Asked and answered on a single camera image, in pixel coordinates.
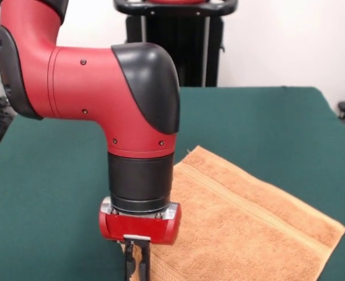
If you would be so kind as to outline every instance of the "handle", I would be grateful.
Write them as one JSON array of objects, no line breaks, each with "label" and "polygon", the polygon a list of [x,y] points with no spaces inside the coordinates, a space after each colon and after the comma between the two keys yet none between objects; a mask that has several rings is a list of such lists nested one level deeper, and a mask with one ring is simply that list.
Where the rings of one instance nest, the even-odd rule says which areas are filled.
[{"label": "handle", "polygon": [[180,5],[114,0],[116,10],[137,16],[226,16],[237,9],[237,4],[238,0],[225,0],[219,4],[203,2]]}]

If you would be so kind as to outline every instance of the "orange towel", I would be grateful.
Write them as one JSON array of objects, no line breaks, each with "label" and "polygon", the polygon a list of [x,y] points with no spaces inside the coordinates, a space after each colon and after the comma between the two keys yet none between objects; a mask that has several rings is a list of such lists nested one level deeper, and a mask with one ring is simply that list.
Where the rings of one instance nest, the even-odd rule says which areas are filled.
[{"label": "orange towel", "polygon": [[172,200],[182,205],[180,232],[174,246],[151,246],[152,281],[313,281],[345,233],[201,147],[175,166]]}]

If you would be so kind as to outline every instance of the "white wall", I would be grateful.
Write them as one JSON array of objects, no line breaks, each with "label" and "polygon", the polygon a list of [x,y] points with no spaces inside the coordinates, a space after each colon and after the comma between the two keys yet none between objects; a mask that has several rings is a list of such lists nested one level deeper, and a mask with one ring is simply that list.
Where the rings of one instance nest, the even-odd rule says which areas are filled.
[{"label": "white wall", "polygon": [[[225,17],[219,86],[307,85],[334,108],[345,100],[345,0],[239,0]],[[112,0],[71,0],[58,43],[124,42],[125,15]]]}]

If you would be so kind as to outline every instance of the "green table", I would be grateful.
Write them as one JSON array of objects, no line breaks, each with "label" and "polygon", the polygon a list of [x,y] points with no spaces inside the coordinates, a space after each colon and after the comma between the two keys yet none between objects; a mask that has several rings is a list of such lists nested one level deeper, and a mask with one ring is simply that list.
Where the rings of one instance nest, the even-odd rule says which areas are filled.
[{"label": "green table", "polygon": [[[318,90],[181,98],[176,161],[201,145],[345,225],[345,129]],[[121,250],[98,230],[107,176],[98,125],[18,116],[0,145],[0,280],[122,280]],[[345,236],[321,280],[345,280]]]}]

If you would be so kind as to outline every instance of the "red robot arm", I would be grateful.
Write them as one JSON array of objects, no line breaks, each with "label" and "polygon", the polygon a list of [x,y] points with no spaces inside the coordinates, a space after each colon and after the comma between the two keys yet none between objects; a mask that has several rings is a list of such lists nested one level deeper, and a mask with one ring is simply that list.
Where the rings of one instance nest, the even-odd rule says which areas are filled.
[{"label": "red robot arm", "polygon": [[103,235],[173,243],[181,216],[169,200],[180,104],[170,56],[149,43],[56,46],[68,0],[0,4],[0,71],[15,111],[94,121],[104,130],[110,196],[100,211]]}]

